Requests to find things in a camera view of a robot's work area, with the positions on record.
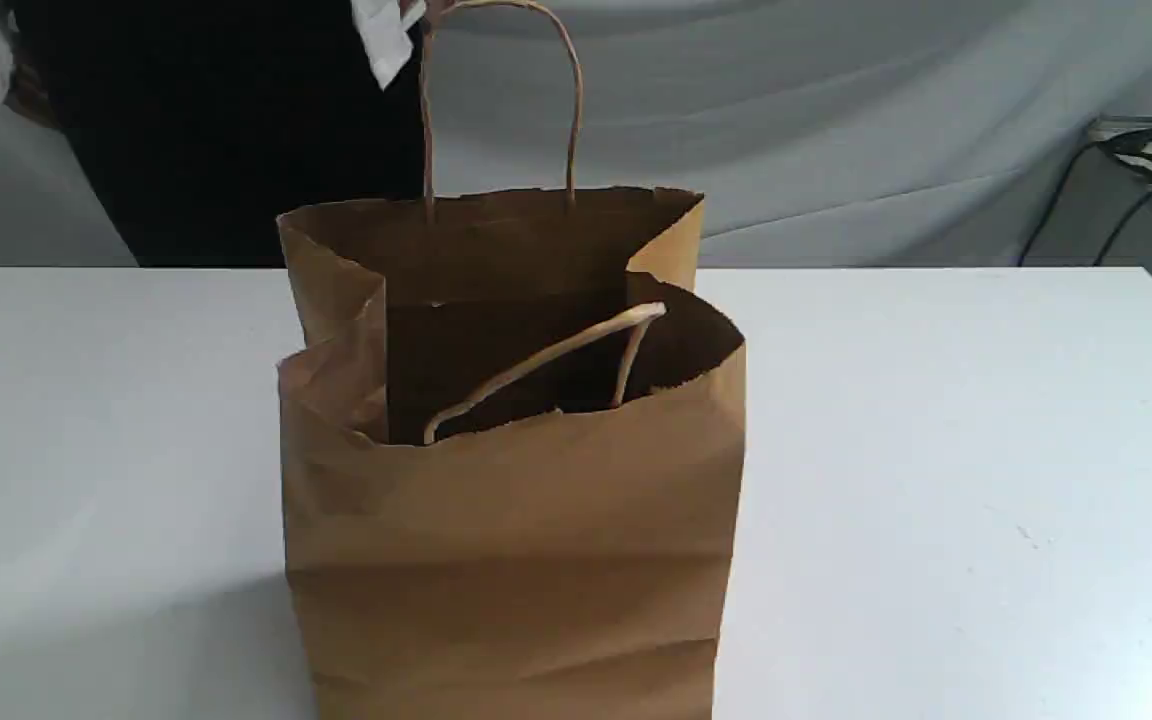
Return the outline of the person in black and white clothing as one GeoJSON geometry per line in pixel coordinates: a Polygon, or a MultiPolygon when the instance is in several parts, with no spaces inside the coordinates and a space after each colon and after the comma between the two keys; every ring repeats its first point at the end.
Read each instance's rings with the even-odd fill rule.
{"type": "Polygon", "coordinates": [[[412,200],[444,1],[0,1],[0,104],[68,142],[141,266],[276,268],[276,219],[412,200]]]}

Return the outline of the brown paper bag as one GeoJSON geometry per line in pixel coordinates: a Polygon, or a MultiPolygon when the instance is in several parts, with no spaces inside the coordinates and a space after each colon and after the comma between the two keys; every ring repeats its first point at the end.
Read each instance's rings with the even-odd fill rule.
{"type": "Polygon", "coordinates": [[[746,342],[700,194],[329,202],[278,229],[285,578],[320,719],[708,719],[746,342]]]}

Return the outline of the grey side table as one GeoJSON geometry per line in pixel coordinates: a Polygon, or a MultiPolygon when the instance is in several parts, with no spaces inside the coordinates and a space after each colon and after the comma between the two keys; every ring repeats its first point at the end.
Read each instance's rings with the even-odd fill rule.
{"type": "Polygon", "coordinates": [[[1152,276],[1152,118],[1085,129],[1015,264],[1134,266],[1152,276]]]}

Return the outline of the white backdrop cloth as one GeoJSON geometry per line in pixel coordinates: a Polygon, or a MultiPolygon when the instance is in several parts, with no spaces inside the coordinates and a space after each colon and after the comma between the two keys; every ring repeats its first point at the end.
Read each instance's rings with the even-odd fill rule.
{"type": "MultiPolygon", "coordinates": [[[[998,263],[1087,120],[1152,71],[1152,1],[553,1],[576,177],[707,196],[713,266],[998,263]]],[[[59,132],[0,104],[0,266],[137,264],[59,132]]]]}

